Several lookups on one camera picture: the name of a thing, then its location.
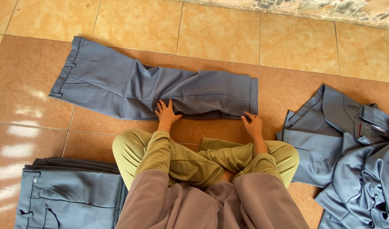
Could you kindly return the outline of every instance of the olive green pants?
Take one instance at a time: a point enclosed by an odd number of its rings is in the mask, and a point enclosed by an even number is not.
[[[114,139],[114,157],[128,189],[151,137],[152,134],[146,131],[130,129]],[[265,141],[265,144],[285,187],[288,187],[299,164],[298,152],[281,141]],[[236,173],[235,177],[247,173],[255,157],[253,143],[242,145],[212,138],[203,138],[198,152],[175,142],[170,142],[169,149],[169,186],[184,180],[194,187],[207,188],[221,180],[225,169]]]

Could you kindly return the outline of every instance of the tiled floor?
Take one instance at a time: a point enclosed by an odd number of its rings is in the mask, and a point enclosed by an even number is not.
[[[114,161],[116,134],[157,128],[157,121],[122,121],[47,97],[74,35],[150,66],[259,78],[268,140],[286,111],[322,83],[389,114],[389,31],[178,1],[0,0],[0,229],[13,227],[24,164],[48,156]],[[251,141],[238,120],[182,119],[171,135],[192,150],[202,137]],[[318,191],[289,187],[311,228],[322,214]]]

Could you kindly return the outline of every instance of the gray fabric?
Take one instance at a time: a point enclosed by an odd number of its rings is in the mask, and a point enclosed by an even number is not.
[[[74,37],[49,96],[119,119],[157,119],[159,99],[173,99],[173,110],[191,119],[258,114],[258,79],[145,66],[81,37]]]
[[[284,184],[262,172],[220,181],[205,192],[158,169],[132,181],[117,229],[308,229]]]
[[[389,115],[322,85],[277,138],[299,152],[293,181],[324,187],[319,229],[389,228]]]
[[[22,171],[15,229],[113,229],[128,190],[115,163],[36,159]]]

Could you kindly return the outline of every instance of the wall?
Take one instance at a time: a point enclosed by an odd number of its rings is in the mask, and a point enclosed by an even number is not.
[[[389,29],[389,0],[183,0]]]

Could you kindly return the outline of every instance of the person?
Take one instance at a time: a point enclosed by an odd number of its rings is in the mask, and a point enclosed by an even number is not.
[[[253,143],[203,138],[198,152],[171,141],[182,115],[172,100],[155,113],[153,134],[120,133],[113,153],[129,190],[117,229],[147,228],[309,228],[287,191],[298,167],[294,147],[265,141],[262,120],[242,116]]]

